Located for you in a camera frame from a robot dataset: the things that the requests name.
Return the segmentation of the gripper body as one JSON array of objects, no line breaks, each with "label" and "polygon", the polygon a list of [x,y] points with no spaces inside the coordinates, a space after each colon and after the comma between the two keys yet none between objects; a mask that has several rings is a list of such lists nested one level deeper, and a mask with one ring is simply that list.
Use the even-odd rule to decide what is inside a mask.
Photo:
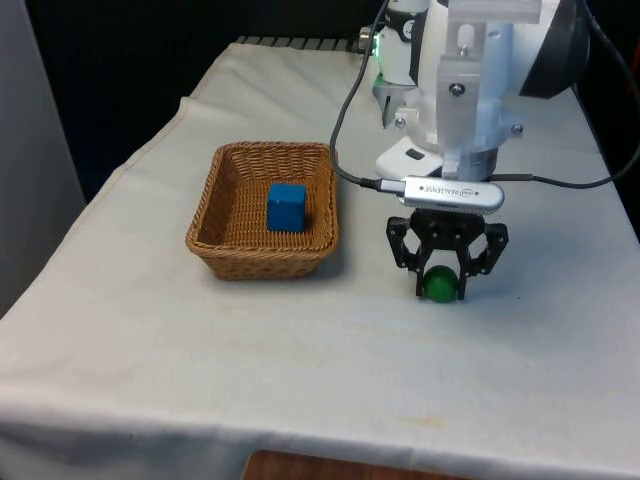
[{"label": "gripper body", "polygon": [[416,209],[409,226],[419,240],[418,250],[468,250],[485,234],[485,218],[476,214]]}]

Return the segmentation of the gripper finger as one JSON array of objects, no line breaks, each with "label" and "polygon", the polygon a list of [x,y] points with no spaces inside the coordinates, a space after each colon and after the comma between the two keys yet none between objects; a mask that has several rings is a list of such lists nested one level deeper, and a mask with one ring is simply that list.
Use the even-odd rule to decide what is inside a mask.
[{"label": "gripper finger", "polygon": [[412,253],[406,243],[405,238],[411,231],[410,220],[401,217],[389,217],[386,225],[386,236],[393,254],[396,266],[408,272],[416,274],[416,296],[422,298],[424,295],[424,276],[427,257],[422,254],[422,244]]},{"label": "gripper finger", "polygon": [[[486,246],[477,257],[472,258],[470,246],[480,237],[485,238]],[[502,223],[468,223],[454,234],[455,252],[459,263],[457,289],[459,300],[465,298],[467,279],[477,275],[490,274],[508,242],[508,229]]]}]

